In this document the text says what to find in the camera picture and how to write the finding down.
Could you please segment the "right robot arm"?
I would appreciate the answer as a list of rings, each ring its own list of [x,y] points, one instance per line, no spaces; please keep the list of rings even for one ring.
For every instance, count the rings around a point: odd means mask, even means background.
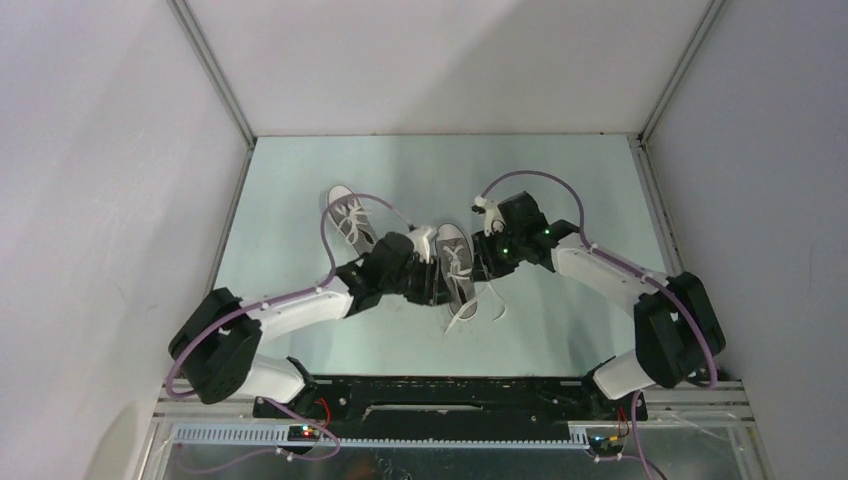
[[[706,370],[718,382],[715,356],[726,340],[701,280],[640,267],[588,242],[565,220],[531,222],[472,236],[475,274],[494,280],[526,262],[571,278],[602,294],[630,316],[634,347],[593,369],[581,392],[585,411],[606,418],[622,398],[643,388],[674,388]]]

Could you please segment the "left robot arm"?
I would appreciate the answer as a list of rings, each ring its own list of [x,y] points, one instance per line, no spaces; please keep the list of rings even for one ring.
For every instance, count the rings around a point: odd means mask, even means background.
[[[385,296],[433,306],[438,303],[436,231],[423,226],[390,232],[372,251],[338,267],[315,287],[249,304],[227,288],[211,291],[169,343],[171,377],[188,381],[189,395],[217,404],[241,394],[268,397],[292,416],[316,403],[302,364],[259,354],[262,345],[294,331],[342,320],[379,304]]]

